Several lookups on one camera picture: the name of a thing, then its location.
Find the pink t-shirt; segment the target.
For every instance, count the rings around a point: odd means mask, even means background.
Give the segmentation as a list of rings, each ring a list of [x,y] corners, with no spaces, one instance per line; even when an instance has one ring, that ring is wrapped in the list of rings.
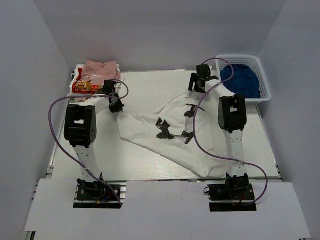
[[[81,75],[82,79],[92,80],[93,83],[103,85],[105,80],[120,80],[121,78],[116,61],[100,63],[87,60]]]

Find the red cartoon print t-shirt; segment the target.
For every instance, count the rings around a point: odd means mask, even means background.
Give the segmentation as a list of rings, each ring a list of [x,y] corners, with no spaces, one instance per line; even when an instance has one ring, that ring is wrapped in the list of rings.
[[[89,96],[97,94],[102,90],[103,84],[92,82],[87,78],[82,79],[83,65],[77,65],[71,73],[71,83],[69,85],[69,96]]]

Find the white t-shirt black print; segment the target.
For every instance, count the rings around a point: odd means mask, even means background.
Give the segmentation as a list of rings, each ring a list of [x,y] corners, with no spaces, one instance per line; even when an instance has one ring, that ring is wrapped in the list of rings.
[[[218,100],[207,96],[194,117],[202,94],[173,98],[153,113],[121,113],[120,138],[152,151],[199,177],[225,177],[232,163],[218,125]]]

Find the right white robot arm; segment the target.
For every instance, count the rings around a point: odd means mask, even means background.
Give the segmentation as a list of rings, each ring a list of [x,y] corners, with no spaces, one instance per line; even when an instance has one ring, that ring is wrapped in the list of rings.
[[[202,63],[196,66],[196,73],[191,75],[189,90],[195,87],[198,93],[204,93],[194,110],[194,118],[197,116],[202,101],[206,96],[219,86],[217,83],[210,90],[206,90],[206,82],[212,80],[211,70],[208,64]],[[244,188],[249,186],[249,176],[245,168],[243,154],[243,132],[247,124],[246,103],[243,95],[234,93],[221,96],[218,101],[218,125],[223,130],[228,157],[216,156],[217,159],[226,160],[232,164],[226,171],[226,195],[236,200],[244,193]]]

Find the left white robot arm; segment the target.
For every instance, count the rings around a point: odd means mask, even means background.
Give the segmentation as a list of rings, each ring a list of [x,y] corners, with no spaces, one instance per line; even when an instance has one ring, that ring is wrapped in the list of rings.
[[[67,106],[64,138],[77,155],[76,160],[80,162],[83,181],[104,180],[94,150],[94,142],[98,135],[97,115],[106,108],[113,114],[123,111],[125,105],[117,88],[117,85],[121,84],[120,80],[105,80],[102,89],[96,94],[83,100],[77,98],[74,103]]]

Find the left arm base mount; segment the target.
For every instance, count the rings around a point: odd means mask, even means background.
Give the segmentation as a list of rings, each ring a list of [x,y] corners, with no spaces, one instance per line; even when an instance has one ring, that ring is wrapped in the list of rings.
[[[107,185],[98,182],[77,180],[73,202],[74,209],[120,209],[125,199],[125,182],[112,182]]]

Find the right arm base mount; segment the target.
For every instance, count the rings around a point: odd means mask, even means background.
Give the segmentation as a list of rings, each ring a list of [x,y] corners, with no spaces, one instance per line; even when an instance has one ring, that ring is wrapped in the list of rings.
[[[209,184],[203,189],[209,197],[209,210],[212,213],[255,212],[257,206],[249,176],[227,176],[223,184]]]

